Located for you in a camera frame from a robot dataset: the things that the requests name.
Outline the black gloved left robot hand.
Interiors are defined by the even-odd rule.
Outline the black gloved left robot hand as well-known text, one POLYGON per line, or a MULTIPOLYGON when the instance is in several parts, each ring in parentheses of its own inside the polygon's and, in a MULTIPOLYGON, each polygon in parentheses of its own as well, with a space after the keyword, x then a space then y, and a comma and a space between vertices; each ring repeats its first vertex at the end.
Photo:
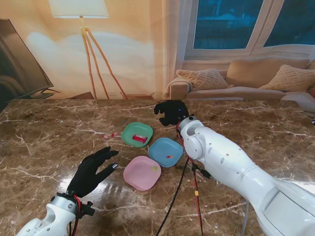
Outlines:
POLYGON ((67 192, 73 193, 79 198, 93 192, 102 181, 116 170, 118 164, 111 163, 105 169, 97 173, 98 168, 103 165, 106 160, 116 156, 118 153, 119 152, 116 150, 111 150, 109 146, 85 157, 78 166, 77 172, 67 188, 67 192))

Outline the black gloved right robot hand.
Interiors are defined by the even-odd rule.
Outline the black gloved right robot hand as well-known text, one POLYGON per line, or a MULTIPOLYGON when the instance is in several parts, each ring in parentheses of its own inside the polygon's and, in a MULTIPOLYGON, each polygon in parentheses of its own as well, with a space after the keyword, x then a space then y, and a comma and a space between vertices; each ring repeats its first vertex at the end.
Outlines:
POLYGON ((155 105, 154 113, 164 114, 163 118, 159 118, 163 126, 177 125, 185 118, 189 117, 188 109, 181 100, 166 100, 155 105))

